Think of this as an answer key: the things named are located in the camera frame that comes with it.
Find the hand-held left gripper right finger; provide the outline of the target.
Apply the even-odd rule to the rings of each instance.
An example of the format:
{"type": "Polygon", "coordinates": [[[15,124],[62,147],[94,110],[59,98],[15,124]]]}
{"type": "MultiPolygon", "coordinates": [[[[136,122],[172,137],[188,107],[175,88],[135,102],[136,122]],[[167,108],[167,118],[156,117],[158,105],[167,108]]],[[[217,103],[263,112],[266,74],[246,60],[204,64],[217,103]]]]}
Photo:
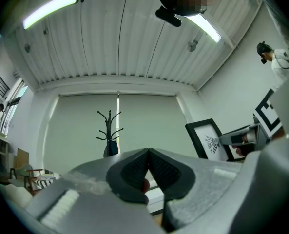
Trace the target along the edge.
{"type": "Polygon", "coordinates": [[[222,198],[241,166],[201,158],[172,158],[150,149],[148,167],[164,194],[161,226],[174,231],[196,221],[222,198]]]}

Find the person's right hand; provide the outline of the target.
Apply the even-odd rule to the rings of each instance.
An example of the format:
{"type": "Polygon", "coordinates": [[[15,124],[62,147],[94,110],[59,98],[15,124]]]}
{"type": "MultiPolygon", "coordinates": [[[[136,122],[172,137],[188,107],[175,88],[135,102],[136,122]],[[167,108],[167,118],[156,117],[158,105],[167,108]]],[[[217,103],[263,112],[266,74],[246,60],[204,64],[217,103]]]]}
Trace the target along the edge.
{"type": "Polygon", "coordinates": [[[245,145],[232,146],[232,148],[235,149],[235,152],[241,157],[245,157],[247,155],[247,150],[246,150],[246,146],[245,145]]]}

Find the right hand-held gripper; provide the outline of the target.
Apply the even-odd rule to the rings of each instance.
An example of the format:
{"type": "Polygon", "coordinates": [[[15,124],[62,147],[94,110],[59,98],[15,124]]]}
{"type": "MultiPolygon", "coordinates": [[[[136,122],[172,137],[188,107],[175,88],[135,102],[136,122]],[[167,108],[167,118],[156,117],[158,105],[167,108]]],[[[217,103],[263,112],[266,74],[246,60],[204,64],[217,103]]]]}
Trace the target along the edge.
{"type": "Polygon", "coordinates": [[[285,130],[277,112],[270,102],[274,91],[270,89],[253,112],[256,125],[247,125],[219,137],[223,145],[255,144],[255,150],[261,151],[271,141],[285,135],[285,130]]]}

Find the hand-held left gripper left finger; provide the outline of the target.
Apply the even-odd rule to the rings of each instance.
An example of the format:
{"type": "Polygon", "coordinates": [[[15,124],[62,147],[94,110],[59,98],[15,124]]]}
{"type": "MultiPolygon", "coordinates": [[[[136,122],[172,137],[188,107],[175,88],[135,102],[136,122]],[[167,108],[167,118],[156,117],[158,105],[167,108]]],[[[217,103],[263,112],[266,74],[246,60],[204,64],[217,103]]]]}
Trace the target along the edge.
{"type": "Polygon", "coordinates": [[[81,192],[96,195],[112,192],[125,202],[148,203],[144,193],[148,169],[149,149],[144,148],[83,163],[62,179],[81,192]]]}

